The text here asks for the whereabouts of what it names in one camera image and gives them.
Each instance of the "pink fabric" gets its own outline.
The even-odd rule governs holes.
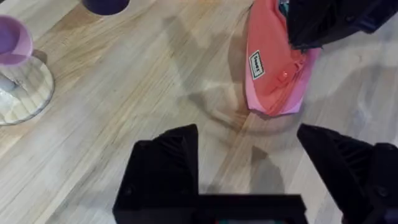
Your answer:
[[[321,49],[311,49],[307,52],[307,59],[303,67],[303,73],[301,79],[297,82],[292,95],[287,100],[284,109],[281,114],[297,113],[300,110],[303,102],[305,90],[307,89],[308,82],[310,81],[312,68],[315,64],[316,59],[319,56]],[[261,106],[256,91],[254,89],[253,79],[250,71],[249,60],[246,59],[246,98],[248,101],[248,107],[250,110],[258,110],[262,113],[266,113],[266,110]]]

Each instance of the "pink pouch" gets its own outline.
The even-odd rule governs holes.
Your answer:
[[[293,92],[287,103],[282,110],[281,114],[297,113],[300,110],[301,104],[303,102],[303,97],[307,84],[310,80],[312,67],[317,60],[321,49],[310,49],[307,52],[307,60],[303,67],[303,74],[301,79],[295,85]],[[246,60],[246,99],[248,101],[248,107],[250,110],[257,110],[266,114],[266,110],[261,106],[254,89],[253,79],[250,71],[249,60]]]
[[[296,113],[320,49],[301,54],[288,43],[285,17],[276,0],[251,8],[246,52],[246,98],[251,110],[277,116]]]

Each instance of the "wood grain surface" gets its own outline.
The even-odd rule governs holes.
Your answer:
[[[131,0],[101,17],[78,0],[5,0],[56,88],[41,114],[0,128],[0,223],[114,223],[133,144],[190,123],[201,192],[302,194],[310,223],[340,223],[295,134],[305,122],[398,142],[398,19],[326,45],[301,112],[270,119],[243,94],[251,4]]]

